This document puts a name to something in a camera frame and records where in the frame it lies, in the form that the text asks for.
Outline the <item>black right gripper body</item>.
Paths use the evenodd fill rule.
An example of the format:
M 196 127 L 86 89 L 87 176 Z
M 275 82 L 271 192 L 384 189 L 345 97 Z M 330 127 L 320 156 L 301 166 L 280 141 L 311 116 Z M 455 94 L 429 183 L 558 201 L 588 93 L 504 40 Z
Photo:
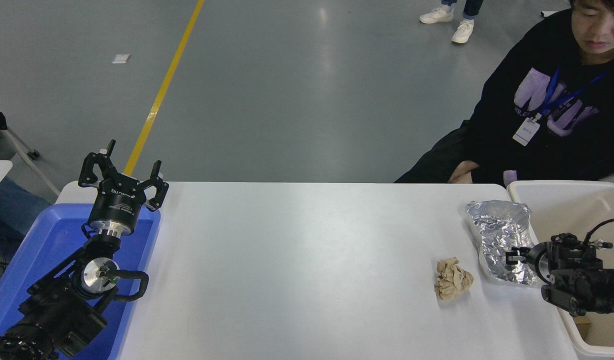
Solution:
M 550 246 L 550 242 L 536 244 L 526 255 L 526 264 L 545 284 L 550 284 L 550 272 L 552 269 L 549 258 Z

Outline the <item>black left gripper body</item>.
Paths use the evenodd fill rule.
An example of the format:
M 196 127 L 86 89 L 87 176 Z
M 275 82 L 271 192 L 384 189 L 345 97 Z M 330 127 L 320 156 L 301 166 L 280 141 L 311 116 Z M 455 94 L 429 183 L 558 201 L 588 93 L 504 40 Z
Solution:
M 103 223 L 117 223 L 133 231 L 146 201 L 140 181 L 122 175 L 119 180 L 106 178 L 97 185 L 97 196 L 89 215 L 89 227 L 99 229 Z

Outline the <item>person's hand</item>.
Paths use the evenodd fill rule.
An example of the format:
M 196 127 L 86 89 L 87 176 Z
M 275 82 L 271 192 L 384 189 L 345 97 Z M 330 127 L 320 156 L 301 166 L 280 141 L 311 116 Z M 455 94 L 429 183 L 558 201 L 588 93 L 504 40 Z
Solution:
M 474 161 L 462 161 L 449 176 L 448 183 L 474 183 L 473 171 L 480 167 Z

